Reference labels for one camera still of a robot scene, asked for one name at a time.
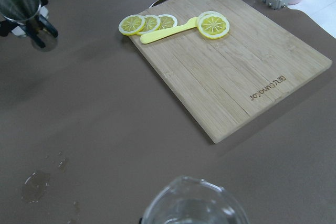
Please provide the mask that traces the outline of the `steel jigger measuring cup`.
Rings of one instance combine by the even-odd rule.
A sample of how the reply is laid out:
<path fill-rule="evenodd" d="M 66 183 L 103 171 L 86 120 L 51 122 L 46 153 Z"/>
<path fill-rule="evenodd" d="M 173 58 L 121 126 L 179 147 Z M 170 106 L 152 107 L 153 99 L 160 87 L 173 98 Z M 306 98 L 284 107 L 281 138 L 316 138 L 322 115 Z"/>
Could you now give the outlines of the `steel jigger measuring cup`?
<path fill-rule="evenodd" d="M 39 15 L 40 0 L 1 0 L 1 15 L 15 23 L 26 23 Z"/>

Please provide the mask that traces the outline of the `clear glass measuring cup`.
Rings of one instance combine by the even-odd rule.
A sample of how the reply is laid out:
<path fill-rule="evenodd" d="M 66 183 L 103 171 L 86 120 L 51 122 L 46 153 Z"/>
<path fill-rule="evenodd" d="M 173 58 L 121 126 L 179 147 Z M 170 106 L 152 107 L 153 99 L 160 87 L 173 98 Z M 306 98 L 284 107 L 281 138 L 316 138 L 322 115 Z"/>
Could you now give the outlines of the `clear glass measuring cup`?
<path fill-rule="evenodd" d="M 204 179 L 179 176 L 160 191 L 139 223 L 249 223 L 234 196 Z"/>

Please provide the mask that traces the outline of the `lemon slice end of row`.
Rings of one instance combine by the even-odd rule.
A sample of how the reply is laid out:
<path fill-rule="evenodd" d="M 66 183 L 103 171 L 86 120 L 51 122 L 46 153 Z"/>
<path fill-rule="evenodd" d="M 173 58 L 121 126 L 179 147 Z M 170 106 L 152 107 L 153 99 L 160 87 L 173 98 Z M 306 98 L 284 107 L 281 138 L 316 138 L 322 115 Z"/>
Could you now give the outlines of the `lemon slice end of row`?
<path fill-rule="evenodd" d="M 141 31 L 145 24 L 145 18 L 142 15 L 130 15 L 120 21 L 118 30 L 121 34 L 131 36 Z"/>

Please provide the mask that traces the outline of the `middle lemon slice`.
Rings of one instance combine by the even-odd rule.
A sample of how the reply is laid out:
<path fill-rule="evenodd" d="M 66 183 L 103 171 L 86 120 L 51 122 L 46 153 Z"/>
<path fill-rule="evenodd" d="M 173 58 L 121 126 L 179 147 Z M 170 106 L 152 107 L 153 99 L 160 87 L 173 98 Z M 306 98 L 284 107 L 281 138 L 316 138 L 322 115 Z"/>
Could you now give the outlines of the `middle lemon slice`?
<path fill-rule="evenodd" d="M 159 16 L 145 15 L 143 17 L 145 20 L 144 26 L 139 32 L 137 32 L 137 35 L 147 34 L 147 33 L 150 33 L 150 32 L 153 32 L 159 29 L 160 24 L 161 24 L 161 20 Z"/>

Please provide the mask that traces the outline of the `inner lemon slice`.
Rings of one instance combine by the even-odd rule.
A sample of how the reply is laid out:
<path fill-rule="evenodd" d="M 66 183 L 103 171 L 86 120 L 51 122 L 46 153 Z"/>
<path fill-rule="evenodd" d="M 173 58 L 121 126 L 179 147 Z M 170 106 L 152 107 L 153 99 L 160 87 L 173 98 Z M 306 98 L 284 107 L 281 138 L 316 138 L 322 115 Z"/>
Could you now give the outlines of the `inner lemon slice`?
<path fill-rule="evenodd" d="M 159 30 L 176 27 L 178 25 L 177 18 L 171 14 L 161 14 Z"/>

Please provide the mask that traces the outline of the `yellow plastic knife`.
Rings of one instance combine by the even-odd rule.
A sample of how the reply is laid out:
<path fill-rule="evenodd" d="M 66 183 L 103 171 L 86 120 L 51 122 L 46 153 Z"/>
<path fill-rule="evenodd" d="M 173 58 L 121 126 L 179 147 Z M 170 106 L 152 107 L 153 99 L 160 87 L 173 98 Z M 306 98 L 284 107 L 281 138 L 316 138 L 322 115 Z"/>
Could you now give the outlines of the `yellow plastic knife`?
<path fill-rule="evenodd" d="M 197 17 L 193 17 L 191 19 L 189 19 L 185 24 L 183 25 L 179 25 L 176 27 L 171 27 L 171 28 L 167 28 L 167 29 L 162 29 L 162 30 L 156 30 L 144 35 L 140 36 L 140 42 L 143 44 L 149 44 L 152 43 L 154 41 L 163 39 L 165 37 L 168 37 L 170 35 L 174 35 L 177 33 L 180 33 L 182 31 L 185 30 L 189 30 L 192 28 L 197 27 Z"/>

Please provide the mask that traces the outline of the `lemon slice on knife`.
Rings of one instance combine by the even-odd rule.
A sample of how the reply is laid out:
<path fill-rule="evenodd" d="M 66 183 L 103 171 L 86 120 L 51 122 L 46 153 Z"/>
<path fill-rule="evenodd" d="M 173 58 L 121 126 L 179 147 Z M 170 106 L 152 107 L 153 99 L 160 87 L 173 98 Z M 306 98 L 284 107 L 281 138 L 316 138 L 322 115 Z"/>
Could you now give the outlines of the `lemon slice on knife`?
<path fill-rule="evenodd" d="M 196 24 L 201 35 L 208 39 L 220 39 L 226 36 L 230 30 L 228 19 L 216 11 L 201 13 Z"/>

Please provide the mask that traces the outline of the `bamboo cutting board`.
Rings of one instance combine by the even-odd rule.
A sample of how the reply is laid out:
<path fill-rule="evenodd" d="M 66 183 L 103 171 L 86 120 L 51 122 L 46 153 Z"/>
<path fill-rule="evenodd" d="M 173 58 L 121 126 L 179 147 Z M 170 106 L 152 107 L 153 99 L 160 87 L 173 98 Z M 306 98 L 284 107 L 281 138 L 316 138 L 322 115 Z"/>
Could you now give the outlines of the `bamboo cutting board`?
<path fill-rule="evenodd" d="M 172 14 L 183 24 L 207 10 L 228 19 L 223 38 L 193 28 L 150 44 L 131 40 L 214 143 L 332 64 L 242 0 L 168 0 L 145 13 Z"/>

